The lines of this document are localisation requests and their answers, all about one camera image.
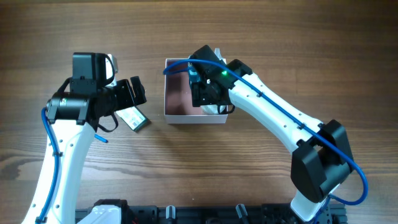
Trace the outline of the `white cotton bud tub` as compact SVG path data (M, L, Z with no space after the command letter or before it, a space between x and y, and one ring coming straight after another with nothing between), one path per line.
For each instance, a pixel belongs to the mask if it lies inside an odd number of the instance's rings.
M206 115L220 115L228 108L226 105L202 105L200 108Z

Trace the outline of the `white green soap box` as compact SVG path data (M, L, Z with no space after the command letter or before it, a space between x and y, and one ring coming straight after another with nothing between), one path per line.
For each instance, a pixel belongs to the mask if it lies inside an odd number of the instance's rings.
M119 110L116 114L136 133L150 122L136 106Z

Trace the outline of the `blue mouthwash bottle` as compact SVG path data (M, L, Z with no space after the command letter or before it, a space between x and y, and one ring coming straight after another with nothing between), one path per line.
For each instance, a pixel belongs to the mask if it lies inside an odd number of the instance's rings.
M201 82L201 77L198 74L198 72L195 70L193 63L188 62L187 65L188 65L188 77L190 85L192 85L193 83Z

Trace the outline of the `clear pump sanitizer bottle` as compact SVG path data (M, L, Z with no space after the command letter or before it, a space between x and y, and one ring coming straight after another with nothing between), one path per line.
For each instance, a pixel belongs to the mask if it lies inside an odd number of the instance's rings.
M222 60L224 63L226 63L226 59L221 55L221 50L219 48L215 48L214 53L219 60Z

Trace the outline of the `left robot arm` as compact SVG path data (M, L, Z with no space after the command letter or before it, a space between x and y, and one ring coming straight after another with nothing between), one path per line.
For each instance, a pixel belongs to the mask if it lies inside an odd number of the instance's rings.
M44 161L24 223L74 223L85 158L102 117L146 102L139 77L116 80L111 54L75 52L72 75L42 108L47 133Z

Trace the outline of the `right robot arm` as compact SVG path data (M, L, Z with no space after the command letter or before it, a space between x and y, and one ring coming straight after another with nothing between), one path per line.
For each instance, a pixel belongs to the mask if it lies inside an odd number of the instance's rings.
M333 192L356 164L342 124L303 114L265 86L240 60L188 61L194 106L239 108L275 135L292 156L290 177L297 192L290 209L302 221L318 223Z

